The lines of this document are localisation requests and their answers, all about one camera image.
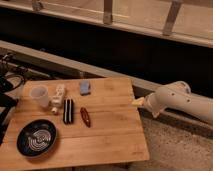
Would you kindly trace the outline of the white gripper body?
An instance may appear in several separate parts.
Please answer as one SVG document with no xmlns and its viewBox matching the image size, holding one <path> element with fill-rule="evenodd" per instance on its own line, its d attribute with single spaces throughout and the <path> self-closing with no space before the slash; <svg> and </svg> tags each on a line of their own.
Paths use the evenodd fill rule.
<svg viewBox="0 0 213 171">
<path fill-rule="evenodd" d="M 157 113 L 158 104 L 153 93 L 145 97 L 144 107 L 153 114 Z"/>
</svg>

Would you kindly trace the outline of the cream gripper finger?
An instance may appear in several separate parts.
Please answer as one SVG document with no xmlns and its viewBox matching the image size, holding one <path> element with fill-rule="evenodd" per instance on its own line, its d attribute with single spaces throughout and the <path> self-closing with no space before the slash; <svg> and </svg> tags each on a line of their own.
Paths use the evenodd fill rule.
<svg viewBox="0 0 213 171">
<path fill-rule="evenodd" d="M 135 107 L 142 107 L 144 104 L 145 98 L 144 97 L 140 97 L 138 99 L 135 99 L 132 101 L 132 105 Z"/>
</svg>

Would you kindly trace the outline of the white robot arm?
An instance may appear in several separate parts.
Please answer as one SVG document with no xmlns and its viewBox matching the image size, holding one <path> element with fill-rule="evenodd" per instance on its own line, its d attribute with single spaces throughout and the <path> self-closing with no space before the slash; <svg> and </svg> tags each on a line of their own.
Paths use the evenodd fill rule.
<svg viewBox="0 0 213 171">
<path fill-rule="evenodd" d="M 213 125 L 213 98 L 192 94 L 190 86 L 184 81 L 160 86 L 155 92 L 133 100 L 132 105 L 145 108 L 154 118 L 171 108 Z"/>
</svg>

